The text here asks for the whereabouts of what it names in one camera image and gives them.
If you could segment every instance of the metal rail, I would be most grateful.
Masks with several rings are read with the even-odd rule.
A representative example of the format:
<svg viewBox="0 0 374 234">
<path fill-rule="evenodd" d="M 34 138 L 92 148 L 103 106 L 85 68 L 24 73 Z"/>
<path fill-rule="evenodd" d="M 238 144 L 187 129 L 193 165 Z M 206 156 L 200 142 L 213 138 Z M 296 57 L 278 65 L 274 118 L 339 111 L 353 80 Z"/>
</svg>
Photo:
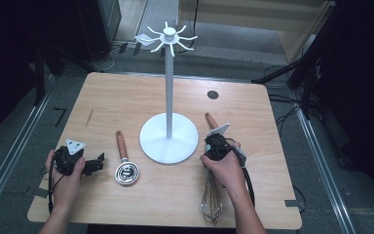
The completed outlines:
<svg viewBox="0 0 374 234">
<path fill-rule="evenodd" d="M 291 92 L 295 99 L 300 99 L 297 94 Z M 345 202 L 339 192 L 335 180 L 333 179 L 332 172 L 327 166 L 326 159 L 321 151 L 318 143 L 315 131 L 312 128 L 311 122 L 305 118 L 303 111 L 299 109 L 297 111 L 300 124 L 302 125 L 306 139 L 311 147 L 312 153 L 315 158 L 315 162 L 318 166 L 318 172 L 323 181 L 324 188 L 326 189 L 327 195 L 329 196 L 330 203 L 333 208 L 333 212 L 336 214 L 342 233 L 344 234 L 355 234 L 354 224 L 351 221 L 349 211 L 345 206 Z"/>
<path fill-rule="evenodd" d="M 41 102 L 32 108 L 31 113 L 29 114 L 25 124 L 20 130 L 17 138 L 15 139 L 13 145 L 8 151 L 1 167 L 0 167 L 0 194 L 8 181 L 11 172 L 13 171 L 19 156 L 24 149 L 26 143 L 29 140 L 35 126 L 40 119 L 44 109 L 48 103 L 49 97 L 51 96 L 52 90 L 55 86 L 55 77 L 51 75 L 47 82 L 47 91 Z"/>
</svg>

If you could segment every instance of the black cabinet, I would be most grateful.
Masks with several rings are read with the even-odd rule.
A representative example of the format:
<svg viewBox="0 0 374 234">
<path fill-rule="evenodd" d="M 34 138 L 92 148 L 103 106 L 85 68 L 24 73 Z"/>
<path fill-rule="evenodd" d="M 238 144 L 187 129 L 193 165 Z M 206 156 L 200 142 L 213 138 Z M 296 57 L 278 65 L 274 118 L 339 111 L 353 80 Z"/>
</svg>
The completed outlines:
<svg viewBox="0 0 374 234">
<path fill-rule="evenodd" d="M 120 21 L 118 0 L 57 1 L 39 34 L 77 59 L 94 61 L 109 52 Z"/>
<path fill-rule="evenodd" d="M 374 178 L 374 1 L 350 2 L 315 93 L 334 116 L 326 124 L 343 156 Z"/>
</svg>

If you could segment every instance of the white cord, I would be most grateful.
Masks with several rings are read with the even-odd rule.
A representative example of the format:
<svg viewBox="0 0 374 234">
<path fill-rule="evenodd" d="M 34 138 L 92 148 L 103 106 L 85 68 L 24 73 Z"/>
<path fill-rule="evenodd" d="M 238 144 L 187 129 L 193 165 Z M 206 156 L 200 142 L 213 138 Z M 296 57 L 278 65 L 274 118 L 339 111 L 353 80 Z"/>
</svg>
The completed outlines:
<svg viewBox="0 0 374 234">
<path fill-rule="evenodd" d="M 112 64 L 111 64 L 110 66 L 108 66 L 107 68 L 99 67 L 99 66 L 95 65 L 95 63 L 91 63 L 91 65 L 93 65 L 94 67 L 96 67 L 96 68 L 98 68 L 99 70 L 102 70 L 102 71 L 106 71 L 106 70 L 111 69 L 111 68 L 114 66 L 114 63 L 115 63 L 114 58 L 112 57 L 112 53 L 113 53 L 114 51 L 116 51 L 117 49 L 120 49 L 120 48 L 121 48 L 121 47 L 117 47 L 117 48 L 115 48 L 115 49 L 113 49 L 113 50 L 110 51 L 110 53 L 109 53 L 109 57 L 110 57 L 111 60 L 112 60 Z"/>
</svg>

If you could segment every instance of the wooden handle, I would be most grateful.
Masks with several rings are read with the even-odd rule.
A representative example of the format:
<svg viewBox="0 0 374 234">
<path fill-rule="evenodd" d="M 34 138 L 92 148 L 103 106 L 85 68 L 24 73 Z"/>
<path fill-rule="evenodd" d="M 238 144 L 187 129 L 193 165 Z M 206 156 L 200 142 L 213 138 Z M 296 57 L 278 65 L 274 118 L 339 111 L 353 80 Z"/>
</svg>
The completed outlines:
<svg viewBox="0 0 374 234">
<path fill-rule="evenodd" d="M 129 158 L 129 156 L 127 155 L 126 143 L 124 142 L 123 132 L 121 131 L 117 131 L 117 144 L 121 159 Z"/>
<path fill-rule="evenodd" d="M 211 127 L 212 129 L 217 129 L 217 128 L 218 128 L 218 125 L 217 125 L 217 123 L 215 122 L 215 120 L 212 118 L 212 116 L 210 115 L 210 113 L 206 113 L 205 116 L 206 116 L 206 119 L 207 119 L 208 124 L 210 125 L 210 127 Z"/>
</svg>

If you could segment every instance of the person's left hand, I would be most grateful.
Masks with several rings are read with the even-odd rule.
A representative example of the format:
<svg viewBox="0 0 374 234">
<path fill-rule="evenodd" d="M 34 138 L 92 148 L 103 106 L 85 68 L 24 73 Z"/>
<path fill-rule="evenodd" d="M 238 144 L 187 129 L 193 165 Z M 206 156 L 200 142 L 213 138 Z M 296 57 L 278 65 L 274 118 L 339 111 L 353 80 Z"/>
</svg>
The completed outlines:
<svg viewBox="0 0 374 234">
<path fill-rule="evenodd" d="M 45 164 L 47 171 L 50 170 L 54 153 L 55 152 L 52 149 L 48 154 L 47 162 Z M 52 187 L 54 187 L 56 182 L 62 177 L 54 190 L 54 209 L 61 209 L 68 213 L 70 212 L 75 203 L 75 200 L 78 197 L 81 172 L 85 168 L 85 163 L 85 158 L 81 157 L 75 163 L 74 172 L 72 173 L 72 175 L 65 175 L 64 177 L 62 177 L 63 175 L 57 169 L 53 168 Z"/>
</svg>

